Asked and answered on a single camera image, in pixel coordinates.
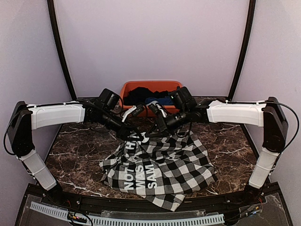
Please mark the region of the black white plaid shirt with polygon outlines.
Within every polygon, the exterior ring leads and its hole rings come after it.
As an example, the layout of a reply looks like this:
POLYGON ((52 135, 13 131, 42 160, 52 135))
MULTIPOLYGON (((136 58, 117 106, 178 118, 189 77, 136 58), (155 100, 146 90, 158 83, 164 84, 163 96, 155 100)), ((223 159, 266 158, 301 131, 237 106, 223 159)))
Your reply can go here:
POLYGON ((170 211, 176 211, 187 194, 217 181, 207 150, 193 132, 146 143, 124 141, 99 166, 105 185, 170 211))

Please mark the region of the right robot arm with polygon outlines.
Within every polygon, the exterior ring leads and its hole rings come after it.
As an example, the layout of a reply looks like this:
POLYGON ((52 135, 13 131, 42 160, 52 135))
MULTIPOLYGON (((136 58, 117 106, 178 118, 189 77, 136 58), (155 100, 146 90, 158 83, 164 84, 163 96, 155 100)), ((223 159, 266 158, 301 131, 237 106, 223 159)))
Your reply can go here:
POLYGON ((204 100, 197 103, 186 87, 173 91, 171 100, 178 112, 169 116, 160 114, 155 130, 165 136, 186 123, 229 122, 262 127, 262 151, 249 178, 248 188, 240 193, 240 200, 250 204, 258 197, 260 189, 274 170, 281 153, 290 145, 287 142, 288 121, 282 110, 287 107, 275 97, 257 102, 204 100))

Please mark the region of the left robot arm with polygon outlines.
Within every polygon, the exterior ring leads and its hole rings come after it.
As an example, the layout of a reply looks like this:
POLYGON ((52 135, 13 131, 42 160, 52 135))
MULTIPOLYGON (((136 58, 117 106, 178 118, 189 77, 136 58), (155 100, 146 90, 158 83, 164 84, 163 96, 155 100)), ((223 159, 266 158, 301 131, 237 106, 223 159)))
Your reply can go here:
POLYGON ((136 126, 131 125, 113 112, 121 98, 114 92, 104 89, 99 97, 92 100, 77 99, 71 102, 28 105, 19 101, 14 108, 4 141, 9 141, 11 150, 9 155, 16 156, 22 162, 37 182, 48 191, 48 198, 56 205, 66 202, 66 194, 41 159, 32 139, 32 131, 58 124, 97 122, 109 130, 116 132, 122 140, 133 140, 133 133, 142 140, 136 126))

